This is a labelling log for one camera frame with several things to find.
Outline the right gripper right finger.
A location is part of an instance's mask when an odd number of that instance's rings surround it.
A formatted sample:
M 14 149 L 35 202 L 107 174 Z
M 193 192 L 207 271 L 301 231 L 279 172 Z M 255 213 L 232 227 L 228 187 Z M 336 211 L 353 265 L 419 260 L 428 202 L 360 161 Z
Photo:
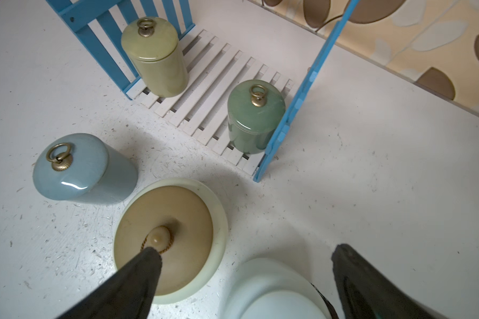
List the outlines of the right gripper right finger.
M 350 245 L 336 246 L 331 260 L 346 318 L 434 318 Z

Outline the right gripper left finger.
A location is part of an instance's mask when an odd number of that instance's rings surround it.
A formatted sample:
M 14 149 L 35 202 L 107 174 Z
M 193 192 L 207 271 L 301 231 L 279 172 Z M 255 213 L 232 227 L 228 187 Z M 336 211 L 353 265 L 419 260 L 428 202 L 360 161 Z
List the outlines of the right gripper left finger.
M 148 247 L 60 318 L 147 318 L 162 270 Z

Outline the cream jar with tan lid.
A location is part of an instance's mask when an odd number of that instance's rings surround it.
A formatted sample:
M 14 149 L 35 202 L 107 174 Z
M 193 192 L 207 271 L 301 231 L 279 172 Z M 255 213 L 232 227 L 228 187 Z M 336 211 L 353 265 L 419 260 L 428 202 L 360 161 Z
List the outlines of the cream jar with tan lid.
M 228 219 L 217 195 L 203 183 L 163 179 L 126 206 L 114 236 L 116 269 L 147 248 L 161 256 L 154 304 L 174 304 L 203 288 L 222 262 Z

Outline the white ceramic jar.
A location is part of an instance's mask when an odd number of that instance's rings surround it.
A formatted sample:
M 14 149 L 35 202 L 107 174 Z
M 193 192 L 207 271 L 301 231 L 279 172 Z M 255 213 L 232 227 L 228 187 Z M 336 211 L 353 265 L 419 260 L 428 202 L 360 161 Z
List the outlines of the white ceramic jar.
M 275 259 L 240 265 L 220 318 L 337 318 L 332 304 L 297 271 Z

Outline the blue-grey tea canister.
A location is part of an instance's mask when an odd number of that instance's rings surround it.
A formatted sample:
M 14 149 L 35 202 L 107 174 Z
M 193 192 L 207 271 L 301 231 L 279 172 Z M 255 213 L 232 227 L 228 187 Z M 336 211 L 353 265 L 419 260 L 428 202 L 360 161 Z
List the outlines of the blue-grey tea canister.
M 112 205 L 125 200 L 137 181 L 137 167 L 127 157 L 86 133 L 49 144 L 33 169 L 36 190 L 55 201 Z

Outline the blue and white wooden shelf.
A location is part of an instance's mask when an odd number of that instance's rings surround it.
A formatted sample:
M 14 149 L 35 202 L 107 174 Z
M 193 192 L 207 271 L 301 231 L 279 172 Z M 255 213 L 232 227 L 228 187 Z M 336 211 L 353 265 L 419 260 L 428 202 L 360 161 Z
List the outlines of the blue and white wooden shelf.
M 189 83 L 179 95 L 163 98 L 145 83 L 121 45 L 122 31 L 112 15 L 118 9 L 128 23 L 138 19 L 131 1 L 51 1 L 51 8 L 131 100 L 159 117 L 259 182 L 290 131 L 291 123 L 315 82 L 344 26 L 339 21 L 315 58 L 304 80 L 296 85 L 288 77 L 195 25 L 188 1 L 142 1 L 147 15 L 164 13 L 176 29 L 189 72 Z M 285 114 L 277 123 L 267 148 L 255 154 L 243 151 L 228 133 L 228 98 L 242 82 L 262 80 L 282 93 Z

